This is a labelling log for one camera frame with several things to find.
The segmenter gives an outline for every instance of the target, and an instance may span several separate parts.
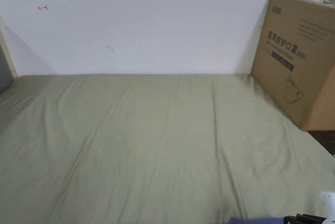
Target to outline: cardboard box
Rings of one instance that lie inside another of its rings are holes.
[[[301,130],[335,130],[335,0],[270,0],[251,74]]]

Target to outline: green bed sheet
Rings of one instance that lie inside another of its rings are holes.
[[[23,76],[0,95],[0,223],[323,216],[334,171],[250,75]]]

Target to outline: blue fabric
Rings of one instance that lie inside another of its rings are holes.
[[[240,219],[232,218],[228,224],[283,224],[284,218],[262,218],[243,221]]]

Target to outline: black label strip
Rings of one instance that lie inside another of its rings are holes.
[[[285,66],[286,68],[288,68],[290,71],[293,71],[294,65],[292,65],[287,60],[285,60],[284,58],[282,58],[276,52],[273,51],[272,54],[271,54],[271,56],[273,58],[275,58],[277,61],[279,61],[283,66]]]

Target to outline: white wall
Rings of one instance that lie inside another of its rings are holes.
[[[19,75],[249,72],[266,1],[0,0],[0,26]]]

